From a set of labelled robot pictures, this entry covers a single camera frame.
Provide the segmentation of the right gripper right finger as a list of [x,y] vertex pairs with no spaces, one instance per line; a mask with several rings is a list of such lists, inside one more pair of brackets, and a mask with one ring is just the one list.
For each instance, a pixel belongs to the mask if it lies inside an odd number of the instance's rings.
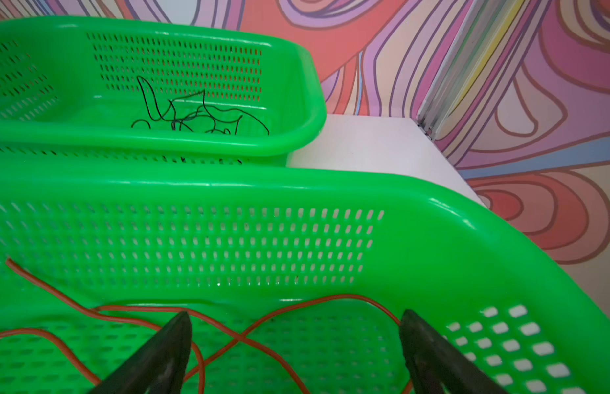
[[403,313],[399,338],[414,392],[505,392],[413,310]]

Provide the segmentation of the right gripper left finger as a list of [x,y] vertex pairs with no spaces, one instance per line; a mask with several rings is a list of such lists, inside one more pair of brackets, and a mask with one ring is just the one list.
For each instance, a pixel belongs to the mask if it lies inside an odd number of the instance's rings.
[[180,393],[191,344],[191,320],[180,312],[90,393]]

